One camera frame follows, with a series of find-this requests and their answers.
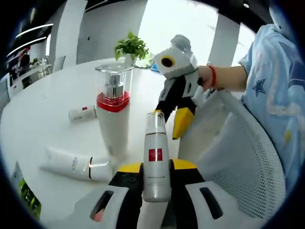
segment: white pillar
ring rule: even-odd
[[[214,41],[208,62],[221,67],[232,65],[238,43],[239,28],[240,24],[218,14]]]
[[[63,68],[76,65],[77,43],[87,1],[67,0],[56,38],[55,58],[66,56]]]

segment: star print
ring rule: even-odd
[[[299,85],[303,87],[305,91],[305,66],[297,50],[290,48],[284,43],[280,42],[279,44],[282,46],[290,61],[288,88],[293,85]]]
[[[256,85],[252,88],[253,90],[255,90],[255,96],[257,97],[258,94],[261,92],[263,94],[266,94],[264,88],[263,88],[263,84],[265,83],[265,79],[263,80],[258,80],[256,82]]]

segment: white pot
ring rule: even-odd
[[[132,66],[133,65],[132,56],[129,53],[125,54],[125,62],[124,62],[124,64],[126,66]]]

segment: bottle label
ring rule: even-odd
[[[148,161],[163,161],[162,149],[150,149],[148,151]]]

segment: red string bracelet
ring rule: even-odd
[[[213,66],[208,65],[210,67],[210,69],[212,70],[212,84],[211,87],[214,87],[216,84],[216,70]]]

